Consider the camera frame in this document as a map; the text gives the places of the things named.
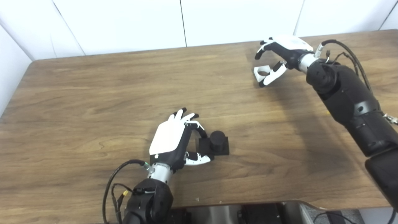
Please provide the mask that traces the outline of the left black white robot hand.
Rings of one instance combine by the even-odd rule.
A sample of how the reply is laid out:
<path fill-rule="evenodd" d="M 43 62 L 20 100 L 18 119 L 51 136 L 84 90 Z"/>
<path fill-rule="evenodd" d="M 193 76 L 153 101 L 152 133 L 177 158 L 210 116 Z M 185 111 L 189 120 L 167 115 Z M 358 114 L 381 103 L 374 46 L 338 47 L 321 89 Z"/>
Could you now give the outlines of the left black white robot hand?
<path fill-rule="evenodd" d="M 206 138 L 207 133 L 196 120 L 199 115 L 184 115 L 186 111 L 186 108 L 181 108 L 158 126 L 149 148 L 150 165 L 166 164 L 175 173 L 185 165 L 197 166 L 215 159 L 213 155 L 187 151 L 193 131 L 199 133 L 202 138 Z"/>

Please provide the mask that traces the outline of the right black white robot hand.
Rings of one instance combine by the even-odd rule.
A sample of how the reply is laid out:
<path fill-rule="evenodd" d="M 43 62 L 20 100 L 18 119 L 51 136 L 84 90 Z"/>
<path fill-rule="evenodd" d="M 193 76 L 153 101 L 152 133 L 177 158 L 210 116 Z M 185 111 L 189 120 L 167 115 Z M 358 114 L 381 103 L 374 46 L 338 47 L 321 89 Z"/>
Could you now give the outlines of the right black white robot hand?
<path fill-rule="evenodd" d="M 260 87 L 265 87 L 283 75 L 288 69 L 296 69 L 307 74 L 308 68 L 317 61 L 313 47 L 293 35 L 278 35 L 260 42 L 255 60 L 263 53 L 272 51 L 282 58 L 273 67 L 269 65 L 253 68 L 254 76 Z"/>

